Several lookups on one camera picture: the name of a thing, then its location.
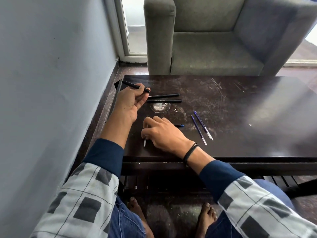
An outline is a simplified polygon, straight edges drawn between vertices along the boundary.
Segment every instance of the foot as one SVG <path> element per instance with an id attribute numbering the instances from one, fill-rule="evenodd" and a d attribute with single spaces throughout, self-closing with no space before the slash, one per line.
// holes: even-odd
<path id="1" fill-rule="evenodd" d="M 143 227 L 144 227 L 145 232 L 146 232 L 146 237 L 147 238 L 154 238 L 153 232 L 150 229 L 137 200 L 134 197 L 131 197 L 130 201 L 128 202 L 128 204 L 126 206 L 128 207 L 128 209 L 130 211 L 132 211 L 133 213 L 137 214 L 140 217 L 142 224 L 143 224 Z"/>
<path id="2" fill-rule="evenodd" d="M 204 203 L 198 217 L 197 231 L 195 238 L 205 238 L 208 227 L 217 220 L 215 210 L 209 203 Z"/>

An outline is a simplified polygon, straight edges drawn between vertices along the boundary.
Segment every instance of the coffee table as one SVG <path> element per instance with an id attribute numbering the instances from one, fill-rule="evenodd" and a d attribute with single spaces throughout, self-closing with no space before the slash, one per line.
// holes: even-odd
<path id="1" fill-rule="evenodd" d="M 181 131 L 186 137 L 248 175 L 317 175 L 317 94 L 297 78 L 125 75 L 124 80 L 143 83 L 151 88 L 151 95 L 180 93 L 183 102 L 146 103 L 138 111 L 126 143 L 122 175 L 189 169 L 151 141 L 143 147 L 146 116 L 184 124 Z M 118 90 L 125 87 L 120 82 Z M 213 137 L 209 139 L 200 127 L 207 146 L 194 127 L 193 110 Z"/>

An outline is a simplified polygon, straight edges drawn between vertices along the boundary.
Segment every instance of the light blue wall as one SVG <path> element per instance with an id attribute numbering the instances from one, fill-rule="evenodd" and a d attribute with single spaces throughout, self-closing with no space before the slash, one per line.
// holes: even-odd
<path id="1" fill-rule="evenodd" d="M 53 200 L 116 57 L 102 0 L 0 0 L 1 238 Z"/>

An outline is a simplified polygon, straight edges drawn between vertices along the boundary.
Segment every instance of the black wristband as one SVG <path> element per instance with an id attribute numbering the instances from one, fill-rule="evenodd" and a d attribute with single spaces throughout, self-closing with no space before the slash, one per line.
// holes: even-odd
<path id="1" fill-rule="evenodd" d="M 194 143 L 193 146 L 188 150 L 188 152 L 185 154 L 183 162 L 187 164 L 187 160 L 189 156 L 192 154 L 192 152 L 198 147 L 197 143 Z"/>

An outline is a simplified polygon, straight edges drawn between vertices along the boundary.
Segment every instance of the sofa armrest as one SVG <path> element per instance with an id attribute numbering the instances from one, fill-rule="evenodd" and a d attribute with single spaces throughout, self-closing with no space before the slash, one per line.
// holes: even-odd
<path id="1" fill-rule="evenodd" d="M 309 0 L 245 0 L 235 34 L 264 63 L 260 75 L 276 75 L 317 19 Z"/>
<path id="2" fill-rule="evenodd" d="M 176 7 L 173 0 L 144 0 L 147 65 L 150 75 L 169 75 Z"/>

